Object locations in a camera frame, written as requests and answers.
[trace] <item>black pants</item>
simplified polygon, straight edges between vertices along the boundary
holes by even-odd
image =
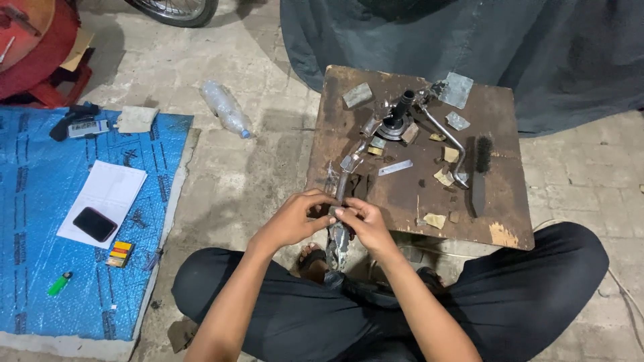
[[[190,255],[172,288],[179,310],[201,323],[242,255],[219,248]],[[467,261],[438,299],[484,360],[529,361],[582,310],[608,264],[597,236],[561,223],[536,232],[532,251],[501,249]],[[391,339],[419,355],[401,311],[358,305],[271,262],[242,350],[266,362],[355,361]]]

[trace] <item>person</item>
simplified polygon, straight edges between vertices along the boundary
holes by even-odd
[[[200,324],[184,361],[236,361],[241,351],[266,362],[529,361],[568,327],[608,269],[597,236],[563,222],[537,231],[531,251],[466,261],[458,281],[433,295],[379,208],[345,203],[335,216],[309,220],[311,207],[336,200],[317,189],[292,195],[245,252],[190,255],[172,288],[178,309]],[[302,252],[302,278],[271,260],[336,217],[382,267],[399,309],[361,305],[319,284],[327,266],[317,246]]]

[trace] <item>hand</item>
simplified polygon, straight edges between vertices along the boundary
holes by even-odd
[[[380,262],[379,258],[383,256],[400,253],[384,225],[380,208],[353,197],[347,198],[345,204],[348,207],[336,210],[337,218],[353,228],[360,242],[376,260]]]
[[[318,189],[291,195],[249,243],[261,240],[261,243],[268,243],[273,252],[283,246],[299,243],[336,222],[336,218],[330,215],[308,220],[307,211],[321,204],[339,205],[335,198]]]

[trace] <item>gray tarp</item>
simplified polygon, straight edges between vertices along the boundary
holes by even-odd
[[[281,0],[293,69],[449,71],[512,88],[519,132],[546,135],[644,107],[644,0]]]

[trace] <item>black phone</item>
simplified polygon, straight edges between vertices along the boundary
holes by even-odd
[[[115,222],[91,207],[85,207],[72,223],[100,243],[105,242],[118,227]]]

